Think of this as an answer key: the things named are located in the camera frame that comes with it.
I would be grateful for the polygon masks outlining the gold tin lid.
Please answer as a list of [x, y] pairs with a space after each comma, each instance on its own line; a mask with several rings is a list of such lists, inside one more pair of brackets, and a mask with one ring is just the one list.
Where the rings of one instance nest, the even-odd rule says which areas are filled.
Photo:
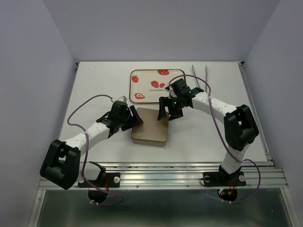
[[136, 109], [143, 124], [132, 128], [131, 137], [142, 139], [162, 139], [168, 138], [169, 117], [158, 121], [158, 111], [139, 107]]

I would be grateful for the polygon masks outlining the metal food tongs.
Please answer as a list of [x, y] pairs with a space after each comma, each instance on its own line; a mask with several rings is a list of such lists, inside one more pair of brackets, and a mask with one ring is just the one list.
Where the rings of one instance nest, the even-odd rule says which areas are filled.
[[191, 65], [192, 75], [194, 76], [196, 85], [198, 88], [203, 89], [206, 93], [208, 93], [208, 66], [206, 65], [203, 69], [202, 74], [197, 74], [194, 65]]

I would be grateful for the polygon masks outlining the gold square tin box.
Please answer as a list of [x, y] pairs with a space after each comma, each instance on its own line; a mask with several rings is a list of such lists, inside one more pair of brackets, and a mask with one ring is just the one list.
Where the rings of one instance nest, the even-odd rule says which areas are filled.
[[164, 147], [166, 146], [167, 143], [167, 138], [162, 138], [162, 139], [142, 139], [138, 137], [131, 137], [132, 142], [134, 144], [138, 145], [145, 145], [145, 146], [154, 146], [154, 147]]

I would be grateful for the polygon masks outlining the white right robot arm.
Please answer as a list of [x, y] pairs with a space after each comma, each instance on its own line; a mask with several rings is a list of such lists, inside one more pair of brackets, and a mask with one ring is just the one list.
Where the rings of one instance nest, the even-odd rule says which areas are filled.
[[170, 81], [165, 88], [174, 95], [159, 98], [158, 120], [166, 116], [169, 120], [183, 117], [183, 108], [191, 107], [210, 115], [217, 128], [218, 122], [224, 127], [224, 133], [219, 134], [226, 154], [218, 171], [205, 172], [202, 185], [205, 187], [245, 186], [241, 165], [244, 155], [259, 130], [251, 109], [247, 105], [235, 106], [211, 97], [211, 90], [201, 88], [191, 89], [181, 77]]

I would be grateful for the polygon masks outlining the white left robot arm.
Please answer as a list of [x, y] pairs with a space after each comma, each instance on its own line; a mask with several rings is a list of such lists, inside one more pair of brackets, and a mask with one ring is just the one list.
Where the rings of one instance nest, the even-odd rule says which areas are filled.
[[111, 110], [101, 116], [88, 129], [65, 141], [54, 140], [40, 169], [40, 176], [67, 190], [76, 182], [104, 187], [109, 183], [106, 169], [96, 162], [81, 162], [88, 151], [109, 139], [119, 130], [125, 131], [143, 124], [135, 107], [115, 101]]

